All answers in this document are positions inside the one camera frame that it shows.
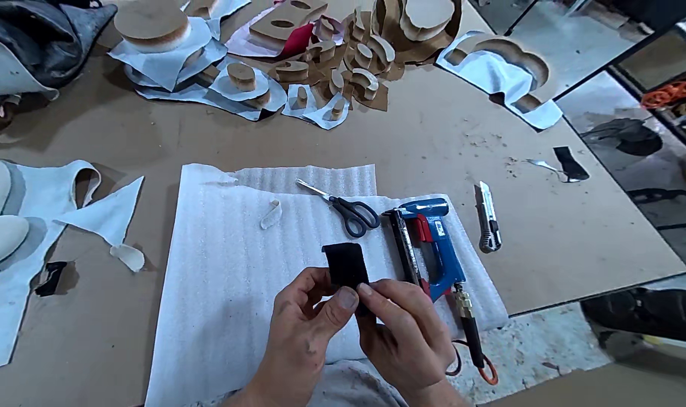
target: black scissor handle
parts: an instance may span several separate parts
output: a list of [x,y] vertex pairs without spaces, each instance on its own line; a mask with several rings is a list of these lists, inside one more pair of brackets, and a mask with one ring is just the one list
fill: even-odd
[[[380,218],[375,213],[373,208],[367,206],[365,203],[359,200],[356,202],[348,202],[347,200],[340,198],[335,198],[331,201],[331,203],[333,204],[333,208],[335,208],[343,216],[345,229],[350,236],[362,237],[365,235],[367,227],[369,227],[370,229],[375,229],[376,227],[380,226]],[[359,211],[357,207],[364,208],[370,214],[369,217],[372,218],[373,221],[371,222],[368,219],[369,217],[361,213],[361,211]],[[355,224],[358,227],[358,232],[355,232],[351,228],[351,223]]]

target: red trigger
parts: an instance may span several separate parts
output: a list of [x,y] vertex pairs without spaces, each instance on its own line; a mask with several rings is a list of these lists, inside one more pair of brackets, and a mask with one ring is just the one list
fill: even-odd
[[418,229],[418,237],[420,238],[421,242],[433,242],[433,236],[431,236],[431,229],[428,226],[428,219],[426,219],[426,217],[423,216],[423,214],[418,214],[414,221],[416,224],[416,229]]

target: mdf board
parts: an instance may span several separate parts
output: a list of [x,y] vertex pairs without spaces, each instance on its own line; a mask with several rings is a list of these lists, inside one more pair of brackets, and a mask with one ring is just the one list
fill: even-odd
[[[242,24],[267,6],[253,3],[232,18]],[[461,24],[486,31],[467,5]],[[92,56],[57,100],[18,116],[0,132],[0,159],[92,162],[103,175],[95,197],[145,176],[126,242],[148,265],[133,274],[101,238],[67,228],[50,254],[73,261],[66,294],[30,296],[12,363],[0,368],[0,405],[144,401],[180,171],[191,162],[225,171],[374,163],[381,195],[447,193],[474,242],[473,185],[485,181],[504,244],[480,257],[510,314],[686,271],[565,121],[536,133],[432,66],[408,67],[389,86],[387,112],[356,108],[325,131],[280,114],[250,122],[202,104],[147,101],[119,62]],[[563,184],[523,162],[555,163],[559,145],[571,148],[588,181]]]
[[654,90],[686,72],[686,38],[676,28],[619,63],[645,90]]

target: red fabric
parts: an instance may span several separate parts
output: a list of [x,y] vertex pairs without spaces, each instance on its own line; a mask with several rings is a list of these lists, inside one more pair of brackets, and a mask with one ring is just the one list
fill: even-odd
[[288,41],[285,41],[285,46],[280,56],[284,58],[302,54],[307,49],[310,37],[312,37],[312,23],[296,28],[290,33]]

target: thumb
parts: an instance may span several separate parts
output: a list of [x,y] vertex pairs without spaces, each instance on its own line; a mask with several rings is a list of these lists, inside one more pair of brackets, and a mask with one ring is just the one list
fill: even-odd
[[333,337],[348,323],[358,306],[358,293],[350,287],[341,287],[320,313],[313,319],[327,340]]

